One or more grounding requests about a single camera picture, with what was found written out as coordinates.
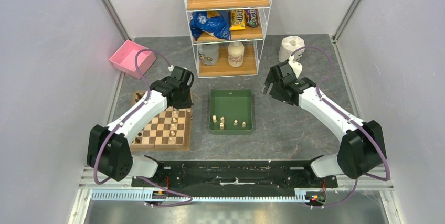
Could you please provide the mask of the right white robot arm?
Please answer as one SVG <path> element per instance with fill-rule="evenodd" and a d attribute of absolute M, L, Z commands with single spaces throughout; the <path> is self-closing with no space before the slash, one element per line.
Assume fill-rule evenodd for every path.
<path fill-rule="evenodd" d="M 297 65 L 285 61 L 272 66 L 262 93 L 308 111 L 340 142 L 336 154 L 321 156 L 310 162 L 310 168 L 303 172 L 304 182 L 315 187 L 327 176 L 346 175 L 350 179 L 358 179 L 362 175 L 369 176 L 370 171 L 380 164 L 387 167 L 380 124 L 353 116 L 329 99 L 312 80 L 298 78 Z"/>

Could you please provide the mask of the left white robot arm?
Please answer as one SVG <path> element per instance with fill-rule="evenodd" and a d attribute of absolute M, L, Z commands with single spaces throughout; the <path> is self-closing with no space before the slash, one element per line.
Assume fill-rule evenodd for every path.
<path fill-rule="evenodd" d="M 187 109 L 193 105 L 190 89 L 194 75 L 186 68 L 170 66 L 170 74 L 152 84 L 139 101 L 117 120 L 106 126 L 95 125 L 89 135 L 87 164 L 93 168 L 98 185 L 127 176 L 144 177 L 151 186 L 163 183 L 165 173 L 159 162 L 134 156 L 130 145 L 137 134 L 157 115 L 169 107 Z"/>

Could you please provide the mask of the wooden chess board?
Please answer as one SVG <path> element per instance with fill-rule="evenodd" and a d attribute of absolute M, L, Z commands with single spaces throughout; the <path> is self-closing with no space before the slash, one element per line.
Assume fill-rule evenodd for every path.
<path fill-rule="evenodd" d="M 137 135 L 142 138 L 141 144 L 131 143 L 132 150 L 188 150 L 190 147 L 190 137 L 192 132 L 192 111 L 187 109 L 176 109 L 168 107 L 159 115 L 155 116 Z M 177 123 L 173 123 L 172 118 L 177 118 Z M 171 124 L 177 124 L 177 129 L 172 130 Z M 175 139 L 175 144 L 169 144 L 169 138 Z"/>

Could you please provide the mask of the white toilet paper roll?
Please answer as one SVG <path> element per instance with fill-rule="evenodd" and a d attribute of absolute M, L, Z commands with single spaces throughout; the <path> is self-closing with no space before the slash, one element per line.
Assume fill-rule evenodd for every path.
<path fill-rule="evenodd" d="M 299 36 L 287 36 L 282 39 L 278 59 L 280 62 L 288 60 L 291 54 L 305 46 L 304 40 Z"/>

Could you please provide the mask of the green metal tray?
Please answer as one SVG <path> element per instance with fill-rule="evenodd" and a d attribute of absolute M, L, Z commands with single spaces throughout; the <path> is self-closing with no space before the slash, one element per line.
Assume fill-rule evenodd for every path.
<path fill-rule="evenodd" d="M 225 118 L 225 129 L 220 129 L 220 118 Z M 213 135 L 250 135 L 253 131 L 253 104 L 250 89 L 212 89 L 210 91 L 209 130 Z"/>

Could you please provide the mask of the white patterned bottle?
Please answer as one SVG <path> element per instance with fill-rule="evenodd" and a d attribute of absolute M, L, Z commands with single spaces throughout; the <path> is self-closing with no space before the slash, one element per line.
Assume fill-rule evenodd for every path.
<path fill-rule="evenodd" d="M 245 47 L 243 43 L 235 41 L 228 46 L 228 63 L 232 67 L 240 67 L 244 62 Z"/>

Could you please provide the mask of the grey patterned mug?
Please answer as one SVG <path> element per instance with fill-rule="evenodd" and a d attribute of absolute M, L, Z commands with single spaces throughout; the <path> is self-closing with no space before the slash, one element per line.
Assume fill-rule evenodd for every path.
<path fill-rule="evenodd" d="M 215 65 L 219 60 L 219 46 L 217 44 L 203 44 L 198 47 L 198 57 L 204 65 Z"/>

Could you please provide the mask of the pink plastic bin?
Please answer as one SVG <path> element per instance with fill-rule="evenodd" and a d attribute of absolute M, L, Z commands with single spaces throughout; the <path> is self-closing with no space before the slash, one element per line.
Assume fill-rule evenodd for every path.
<path fill-rule="evenodd" d="M 109 62 L 116 69 L 137 79 L 141 79 L 141 75 L 136 70 L 134 60 L 136 54 L 142 49 L 146 49 L 146 47 L 133 41 L 126 40 L 122 46 L 109 58 Z M 155 61 L 156 56 L 153 52 L 144 51 L 139 54 L 137 58 L 137 65 L 140 71 L 145 74 Z"/>

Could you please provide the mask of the brown candy bag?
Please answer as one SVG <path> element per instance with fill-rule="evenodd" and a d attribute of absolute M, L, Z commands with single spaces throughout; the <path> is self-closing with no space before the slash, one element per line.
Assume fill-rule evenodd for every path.
<path fill-rule="evenodd" d="M 246 9 L 245 17 L 247 26 L 252 28 L 257 28 L 260 26 L 259 13 L 257 9 Z"/>

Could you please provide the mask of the yellow candy bag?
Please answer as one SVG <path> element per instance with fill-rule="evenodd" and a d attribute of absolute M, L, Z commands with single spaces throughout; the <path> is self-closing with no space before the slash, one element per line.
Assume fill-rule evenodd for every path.
<path fill-rule="evenodd" d="M 246 29 L 245 12 L 243 9 L 230 11 L 230 31 Z"/>

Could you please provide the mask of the blue snack bag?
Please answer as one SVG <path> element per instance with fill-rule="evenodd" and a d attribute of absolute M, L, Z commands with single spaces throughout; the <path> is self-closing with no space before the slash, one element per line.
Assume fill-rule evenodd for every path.
<path fill-rule="evenodd" d="M 203 32 L 222 40 L 230 40 L 229 11 L 197 11 L 189 16 L 189 27 L 195 40 L 199 39 Z"/>

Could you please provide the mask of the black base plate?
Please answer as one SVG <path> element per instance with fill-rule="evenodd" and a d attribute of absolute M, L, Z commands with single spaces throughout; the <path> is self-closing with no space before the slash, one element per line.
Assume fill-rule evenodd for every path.
<path fill-rule="evenodd" d="M 198 185 L 338 187 L 334 175 L 316 177 L 308 160 L 161 161 L 150 180 L 173 190 Z"/>

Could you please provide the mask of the aluminium rail frame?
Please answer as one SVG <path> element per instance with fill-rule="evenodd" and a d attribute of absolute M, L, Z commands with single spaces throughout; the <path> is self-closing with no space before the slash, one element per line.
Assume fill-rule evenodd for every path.
<path fill-rule="evenodd" d="M 145 201 L 155 188 L 133 188 L 129 178 L 99 186 L 90 175 L 86 168 L 69 223 L 403 223 L 392 183 L 371 178 L 339 177 L 323 209 L 302 202 L 307 188 L 292 196 L 198 197 L 181 206 L 172 196 L 165 208 L 154 208 Z"/>

